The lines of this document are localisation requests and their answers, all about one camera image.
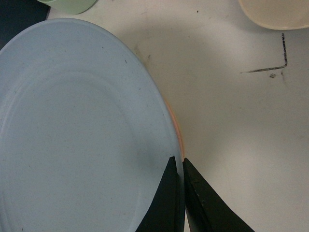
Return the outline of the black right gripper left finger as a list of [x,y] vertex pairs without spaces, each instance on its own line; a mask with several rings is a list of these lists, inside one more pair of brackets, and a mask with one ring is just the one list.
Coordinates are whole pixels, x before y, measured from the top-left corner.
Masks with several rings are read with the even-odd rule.
[[176,160],[170,157],[152,203],[136,231],[179,232],[181,230],[180,177]]

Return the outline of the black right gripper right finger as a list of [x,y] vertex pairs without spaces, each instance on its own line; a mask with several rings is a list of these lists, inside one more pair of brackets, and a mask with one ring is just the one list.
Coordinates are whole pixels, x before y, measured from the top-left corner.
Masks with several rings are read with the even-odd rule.
[[252,232],[216,193],[189,159],[183,161],[185,205],[192,232]]

